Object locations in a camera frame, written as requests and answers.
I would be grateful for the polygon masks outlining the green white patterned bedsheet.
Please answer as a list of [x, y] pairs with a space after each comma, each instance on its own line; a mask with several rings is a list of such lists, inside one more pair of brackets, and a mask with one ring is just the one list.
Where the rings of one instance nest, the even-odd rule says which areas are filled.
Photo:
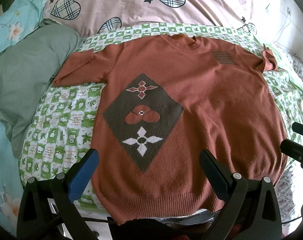
[[[260, 55], [261, 45], [247, 31], [196, 24], [145, 23], [88, 37], [81, 51], [100, 51], [109, 44], [120, 44], [145, 36], [186, 34], [218, 38], [237, 44]], [[303, 124], [303, 83], [293, 69], [293, 58], [275, 50], [280, 68], [268, 71], [264, 78], [282, 116], [288, 137], [303, 145], [303, 136], [291, 130], [293, 122]], [[86, 83], [79, 86], [49, 87], [42, 96], [33, 121], [27, 129], [19, 161], [22, 183], [34, 176], [52, 179], [67, 172], [89, 149], [93, 132], [93, 114], [101, 99], [104, 85]]]

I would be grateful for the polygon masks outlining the rust orange knit sweater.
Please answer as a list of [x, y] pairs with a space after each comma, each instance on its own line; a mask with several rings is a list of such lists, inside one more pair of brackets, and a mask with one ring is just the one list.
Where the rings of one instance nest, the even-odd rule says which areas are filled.
[[224, 40], [158, 35], [73, 53], [55, 87], [104, 83], [91, 147], [94, 192], [118, 223], [215, 212], [223, 203], [199, 156], [209, 150], [231, 172], [277, 184], [287, 164], [286, 130], [257, 56]]

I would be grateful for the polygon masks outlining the pink heart print quilt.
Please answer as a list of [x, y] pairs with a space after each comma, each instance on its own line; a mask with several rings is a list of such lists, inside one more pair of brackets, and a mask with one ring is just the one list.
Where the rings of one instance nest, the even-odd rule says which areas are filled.
[[281, 0], [48, 0], [43, 17], [88, 37], [143, 23], [190, 23], [248, 30], [292, 17]]

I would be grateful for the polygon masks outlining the sage green pillow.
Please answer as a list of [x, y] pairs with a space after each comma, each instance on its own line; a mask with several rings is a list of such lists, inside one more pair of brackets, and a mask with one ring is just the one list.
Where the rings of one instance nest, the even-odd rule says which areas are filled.
[[0, 55], [0, 122], [14, 157], [21, 155], [27, 128], [44, 92], [82, 44], [83, 39], [70, 27], [48, 24]]

